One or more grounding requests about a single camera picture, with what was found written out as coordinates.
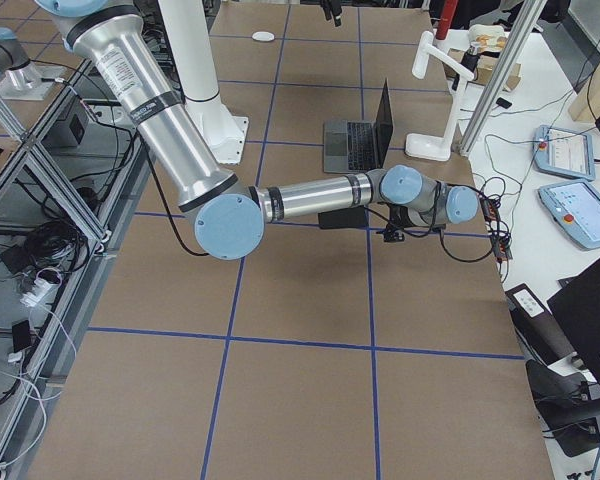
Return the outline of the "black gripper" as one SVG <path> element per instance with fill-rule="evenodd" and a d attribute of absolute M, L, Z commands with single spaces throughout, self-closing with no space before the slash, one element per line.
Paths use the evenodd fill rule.
<path fill-rule="evenodd" d="M 446 228 L 446 218 L 434 218 L 433 210 L 418 212 L 402 205 L 389 204 L 389 222 L 395 227 L 422 227 L 441 230 Z"/>
<path fill-rule="evenodd" d="M 325 14 L 333 14 L 335 26 L 341 26 L 342 6 L 340 0 L 320 0 L 320 6 Z"/>

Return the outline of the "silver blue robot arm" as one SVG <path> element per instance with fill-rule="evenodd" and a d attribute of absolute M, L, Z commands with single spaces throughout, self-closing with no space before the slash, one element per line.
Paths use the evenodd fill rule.
<path fill-rule="evenodd" d="M 179 190 L 179 208 L 200 247 L 221 260 L 245 257 L 266 224 L 370 203 L 395 204 L 441 227 L 473 219 L 477 195 L 398 165 L 281 187 L 245 187 L 222 167 L 142 38 L 130 1 L 42 1 L 68 49 L 91 60 Z"/>
<path fill-rule="evenodd" d="M 112 1 L 36 1 L 36 4 L 47 13 L 62 19 L 79 19 L 113 7 Z M 189 8 L 190 1 L 133 1 L 140 13 L 148 13 L 160 22 L 166 23 L 166 8 L 184 5 Z M 0 29 L 0 77 L 8 71 L 23 73 L 29 67 L 31 60 L 18 43 L 17 37 L 9 29 Z"/>

